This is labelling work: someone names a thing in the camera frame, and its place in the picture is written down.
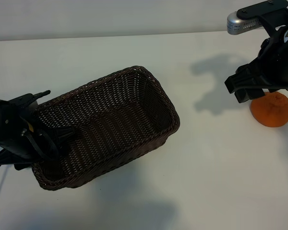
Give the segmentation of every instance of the yellow label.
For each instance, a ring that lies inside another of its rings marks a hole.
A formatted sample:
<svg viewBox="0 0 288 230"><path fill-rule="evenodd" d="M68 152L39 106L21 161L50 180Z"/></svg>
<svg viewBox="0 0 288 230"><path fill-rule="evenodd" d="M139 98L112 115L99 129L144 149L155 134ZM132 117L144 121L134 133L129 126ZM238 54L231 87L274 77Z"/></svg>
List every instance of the yellow label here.
<svg viewBox="0 0 288 230"><path fill-rule="evenodd" d="M29 130L33 133L34 132L33 126L29 122L27 122L27 123L28 123L28 126L29 126Z"/></svg>

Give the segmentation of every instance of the basket rim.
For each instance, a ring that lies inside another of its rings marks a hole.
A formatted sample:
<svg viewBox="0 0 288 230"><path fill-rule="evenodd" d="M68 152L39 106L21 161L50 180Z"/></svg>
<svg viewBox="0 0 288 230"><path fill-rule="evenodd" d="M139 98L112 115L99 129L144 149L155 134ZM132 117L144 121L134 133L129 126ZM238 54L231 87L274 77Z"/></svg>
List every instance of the basket rim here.
<svg viewBox="0 0 288 230"><path fill-rule="evenodd" d="M168 137L171 134L175 133L179 126L180 126L180 119L178 117L178 114L175 110L174 105L172 104L172 102L170 101L170 99L168 98L168 96L165 94L163 88L161 87L161 84L159 83L159 81L152 75L151 72L149 72L146 68L144 68L143 66L132 66L129 68L125 68L123 70L119 70L117 72L111 73L105 77L99 78L97 80L93 80L77 89L74 89L68 93L65 93L57 98L54 98L50 101L47 101L41 105L39 105L39 107L37 108L37 110L41 110L41 109L45 109L48 108L50 106L54 106L57 105L59 103L62 103L68 99L70 99L71 97L82 93L83 91L89 90L91 88L97 87L101 84L107 83L112 81L115 78L119 78L122 75L125 75L127 73L130 72L134 72L135 74L144 74L145 77L147 77L148 79L150 79L150 81L153 83L154 87L156 87L158 89L158 93L160 94L162 101L164 102L165 106L167 107L167 109L170 112L170 117L171 117L171 125L167 128L162 130L161 132L155 133L150 137L144 138L141 141L135 142L130 146L127 146L117 152L115 152L113 155L104 158L101 161L96 162L95 164L91 164L79 171L77 171L76 173L66 176L64 178L58 179L58 180L50 180L48 179L42 171L42 167L40 165L40 162L37 163L33 163L32 164L32 171L34 173L34 175L38 178L38 182L40 183L40 185L43 185L43 188L56 188L56 189L60 189L60 188L64 188L66 187L66 183L70 183L71 181L76 181L77 178L83 174L86 174L90 171L92 171L97 165L101 164L104 161L107 161L108 159L112 159L126 151L132 150L132 149L139 149L141 148L142 145L146 144L147 142L151 142L151 141L155 141L161 137Z"/></svg>

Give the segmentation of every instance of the wicker basket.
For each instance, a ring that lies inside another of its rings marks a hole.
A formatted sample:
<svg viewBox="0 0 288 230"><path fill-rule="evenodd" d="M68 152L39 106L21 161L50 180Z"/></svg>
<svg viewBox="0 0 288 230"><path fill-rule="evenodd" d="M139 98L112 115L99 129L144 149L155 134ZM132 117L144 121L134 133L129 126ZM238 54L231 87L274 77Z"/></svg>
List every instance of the wicker basket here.
<svg viewBox="0 0 288 230"><path fill-rule="evenodd" d="M48 127L74 126L58 161L32 165L47 190L77 188L162 146L180 121L160 83L134 66L92 81L41 104Z"/></svg>

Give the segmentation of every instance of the orange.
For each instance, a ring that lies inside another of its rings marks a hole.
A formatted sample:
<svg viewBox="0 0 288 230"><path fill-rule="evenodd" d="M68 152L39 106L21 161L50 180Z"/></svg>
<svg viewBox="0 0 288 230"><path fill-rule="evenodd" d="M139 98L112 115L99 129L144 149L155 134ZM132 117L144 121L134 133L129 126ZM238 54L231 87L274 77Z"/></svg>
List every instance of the orange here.
<svg viewBox="0 0 288 230"><path fill-rule="evenodd" d="M288 98L279 92L266 92L264 97L252 100L250 109L264 126L280 127L288 122Z"/></svg>

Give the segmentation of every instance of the white table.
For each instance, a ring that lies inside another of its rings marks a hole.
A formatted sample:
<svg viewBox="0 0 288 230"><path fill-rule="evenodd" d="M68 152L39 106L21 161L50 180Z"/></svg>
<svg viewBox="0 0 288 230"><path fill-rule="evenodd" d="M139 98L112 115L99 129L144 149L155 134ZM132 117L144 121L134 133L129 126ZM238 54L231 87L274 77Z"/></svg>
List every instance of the white table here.
<svg viewBox="0 0 288 230"><path fill-rule="evenodd" d="M288 124L260 125L224 85L265 38L256 30L0 42L0 99L50 89L41 103L143 65L181 120L161 148L77 189L46 191L30 169L2 166L0 230L288 230Z"/></svg>

